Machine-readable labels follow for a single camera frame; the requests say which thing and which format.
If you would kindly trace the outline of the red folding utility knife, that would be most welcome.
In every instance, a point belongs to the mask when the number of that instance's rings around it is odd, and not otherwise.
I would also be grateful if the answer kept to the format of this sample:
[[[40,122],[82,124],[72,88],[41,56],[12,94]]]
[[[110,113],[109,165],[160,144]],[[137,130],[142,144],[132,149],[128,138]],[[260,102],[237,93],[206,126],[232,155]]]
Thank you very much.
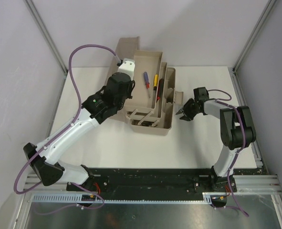
[[[162,78],[158,82],[156,102],[158,102],[162,98],[163,89],[164,89],[164,81],[165,81],[164,78]]]

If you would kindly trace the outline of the black handled claw hammer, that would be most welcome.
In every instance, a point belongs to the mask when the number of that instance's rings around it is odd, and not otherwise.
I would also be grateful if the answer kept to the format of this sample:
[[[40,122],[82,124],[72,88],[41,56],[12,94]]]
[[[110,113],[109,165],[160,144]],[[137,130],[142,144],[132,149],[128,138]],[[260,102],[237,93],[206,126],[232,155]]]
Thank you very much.
[[[140,124],[140,126],[145,126],[145,127],[155,127],[156,124],[154,122],[149,122],[149,121],[144,121]]]

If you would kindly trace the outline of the beige plastic tool box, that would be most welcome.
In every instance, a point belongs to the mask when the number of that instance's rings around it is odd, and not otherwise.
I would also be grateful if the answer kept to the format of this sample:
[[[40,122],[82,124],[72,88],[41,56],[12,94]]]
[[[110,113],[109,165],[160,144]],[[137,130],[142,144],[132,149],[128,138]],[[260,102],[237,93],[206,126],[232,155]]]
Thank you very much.
[[[123,109],[111,118],[128,124],[137,133],[167,135],[172,127],[174,106],[181,105],[184,97],[183,92],[175,90],[175,68],[162,61],[162,52],[140,50],[139,37],[120,38],[115,52],[122,60],[128,58],[135,61],[136,86],[132,92],[132,99],[126,100]],[[145,86],[144,72],[147,72],[149,77],[150,98]],[[162,78],[165,80],[162,98],[158,102],[157,94],[153,96],[155,74],[159,75],[159,80]],[[156,126],[140,126],[144,121],[154,122]]]

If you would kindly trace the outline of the blue red handled screwdriver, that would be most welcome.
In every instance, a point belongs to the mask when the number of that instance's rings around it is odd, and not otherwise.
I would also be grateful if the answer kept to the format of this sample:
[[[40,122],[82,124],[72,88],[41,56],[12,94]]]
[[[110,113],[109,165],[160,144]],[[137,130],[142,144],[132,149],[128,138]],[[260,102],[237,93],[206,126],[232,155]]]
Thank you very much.
[[[151,93],[150,93],[150,83],[149,83],[149,77],[148,77],[148,73],[144,72],[143,73],[143,77],[144,77],[144,81],[145,81],[145,86],[147,89],[147,93],[148,93],[148,97],[151,97]]]

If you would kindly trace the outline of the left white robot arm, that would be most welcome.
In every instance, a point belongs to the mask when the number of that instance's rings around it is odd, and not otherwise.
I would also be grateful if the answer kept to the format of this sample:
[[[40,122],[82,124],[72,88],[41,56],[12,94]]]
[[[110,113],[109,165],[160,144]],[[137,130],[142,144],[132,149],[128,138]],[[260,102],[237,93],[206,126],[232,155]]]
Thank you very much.
[[[80,112],[64,127],[36,145],[27,143],[24,146],[23,151],[31,160],[30,166],[44,186],[62,181],[76,183],[84,191],[93,187],[92,174],[86,166],[74,166],[60,158],[80,137],[123,108],[126,99],[132,98],[133,77],[133,72],[117,71],[100,91],[82,103]]]

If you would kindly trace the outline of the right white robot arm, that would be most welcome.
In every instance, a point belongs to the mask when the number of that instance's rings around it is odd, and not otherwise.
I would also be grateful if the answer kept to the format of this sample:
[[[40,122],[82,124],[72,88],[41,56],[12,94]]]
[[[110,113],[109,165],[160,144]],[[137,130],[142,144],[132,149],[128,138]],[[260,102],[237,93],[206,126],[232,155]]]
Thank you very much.
[[[229,96],[228,99],[211,98],[205,87],[193,90],[194,98],[188,101],[176,112],[182,115],[181,120],[192,121],[196,115],[211,115],[219,119],[220,137],[223,147],[217,162],[212,166],[208,175],[193,178],[196,192],[222,192],[228,187],[232,189],[235,182],[230,179],[233,175],[234,165],[241,151],[256,140],[256,130],[248,106],[235,107],[227,103],[231,95],[217,89]]]

